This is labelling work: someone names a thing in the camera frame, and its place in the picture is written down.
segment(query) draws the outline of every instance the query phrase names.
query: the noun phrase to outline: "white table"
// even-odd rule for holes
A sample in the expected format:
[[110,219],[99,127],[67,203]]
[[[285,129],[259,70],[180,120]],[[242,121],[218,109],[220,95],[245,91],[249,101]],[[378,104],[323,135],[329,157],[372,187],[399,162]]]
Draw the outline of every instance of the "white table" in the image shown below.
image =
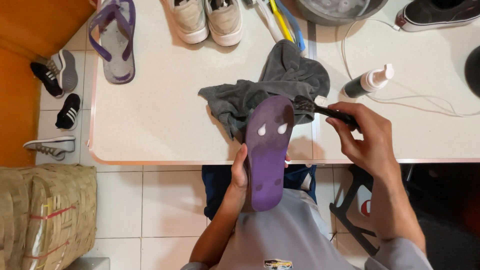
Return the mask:
[[[392,23],[406,3],[389,1],[374,18]],[[89,139],[92,156],[108,164],[231,164],[240,145],[228,139],[197,93],[202,87],[234,84],[237,79],[258,81],[275,43],[268,29],[255,9],[241,4],[244,35],[237,46],[223,48],[211,37],[188,45],[176,36],[159,0],[135,5],[134,80],[112,85],[104,78],[102,60],[96,62]],[[307,22],[299,19],[299,24],[307,38]],[[466,57],[480,45],[479,26],[477,21],[460,28],[407,33],[379,22],[358,23],[347,41],[350,70],[356,76],[392,63],[395,77],[376,96],[436,95],[460,112],[480,110],[480,99],[463,77]],[[410,107],[439,110],[422,98],[397,102],[408,105],[403,106],[339,94],[349,80],[340,53],[347,28],[317,26],[316,42],[310,43],[314,46],[309,48],[305,40],[309,55],[316,55],[329,72],[327,103],[361,102],[390,119],[395,154],[401,162],[479,161],[480,116],[458,118]],[[293,163],[348,162],[334,129],[319,115],[311,124],[294,127],[289,155]]]

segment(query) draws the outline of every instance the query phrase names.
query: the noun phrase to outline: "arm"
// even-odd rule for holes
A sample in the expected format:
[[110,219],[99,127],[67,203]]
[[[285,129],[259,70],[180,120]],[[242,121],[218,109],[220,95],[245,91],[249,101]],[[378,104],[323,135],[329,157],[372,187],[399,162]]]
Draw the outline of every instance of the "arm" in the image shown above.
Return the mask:
[[201,262],[208,267],[218,264],[232,234],[237,218],[245,202],[247,175],[243,162],[247,156],[247,146],[243,144],[232,165],[232,181],[222,204],[212,222],[198,239],[190,262]]
[[392,123],[363,104],[339,102],[329,109],[346,112],[357,120],[363,140],[355,140],[348,126],[327,118],[340,136],[342,153],[373,176],[372,226],[382,240],[398,237],[412,241],[425,253],[425,236],[402,184],[400,165],[392,146]]

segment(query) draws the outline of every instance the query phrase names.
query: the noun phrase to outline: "person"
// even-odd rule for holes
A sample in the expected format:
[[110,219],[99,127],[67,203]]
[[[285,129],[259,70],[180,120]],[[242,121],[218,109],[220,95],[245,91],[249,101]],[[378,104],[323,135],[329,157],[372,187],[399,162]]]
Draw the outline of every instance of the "person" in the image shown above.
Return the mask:
[[[342,153],[374,179],[370,220],[381,244],[377,254],[365,262],[365,269],[432,269],[426,258],[425,237],[394,157],[390,121],[362,104],[339,102],[328,107],[357,120],[363,140],[354,139],[342,121],[326,119],[340,137]],[[212,221],[195,244],[190,262],[181,270],[356,269],[325,236],[325,223],[315,208],[314,196],[308,193],[312,187],[307,192],[302,191],[305,187],[300,188],[306,178],[314,177],[304,165],[286,169],[285,184],[290,188],[284,186],[276,207],[265,212],[241,211],[248,185],[243,168],[246,156],[243,144],[231,168],[203,167],[205,214]],[[288,179],[293,175],[300,177],[296,186]]]

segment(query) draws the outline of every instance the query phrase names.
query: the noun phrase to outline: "white spray bottle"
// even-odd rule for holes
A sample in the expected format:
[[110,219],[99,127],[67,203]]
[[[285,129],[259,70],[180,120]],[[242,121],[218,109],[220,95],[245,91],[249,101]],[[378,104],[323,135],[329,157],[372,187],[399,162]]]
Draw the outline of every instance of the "white spray bottle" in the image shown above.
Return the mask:
[[384,69],[370,70],[358,78],[346,83],[342,93],[349,98],[358,98],[363,95],[382,89],[393,78],[394,70],[392,64],[386,64]]

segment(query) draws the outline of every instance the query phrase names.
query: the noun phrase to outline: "woven bamboo basket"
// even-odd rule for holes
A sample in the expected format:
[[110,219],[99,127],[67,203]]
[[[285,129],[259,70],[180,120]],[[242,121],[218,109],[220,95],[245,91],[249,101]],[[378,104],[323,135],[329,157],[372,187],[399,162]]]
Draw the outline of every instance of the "woven bamboo basket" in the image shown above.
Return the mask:
[[0,167],[0,269],[18,270],[24,255],[32,176]]
[[23,169],[32,176],[23,270],[62,270],[95,241],[96,170],[78,164]]

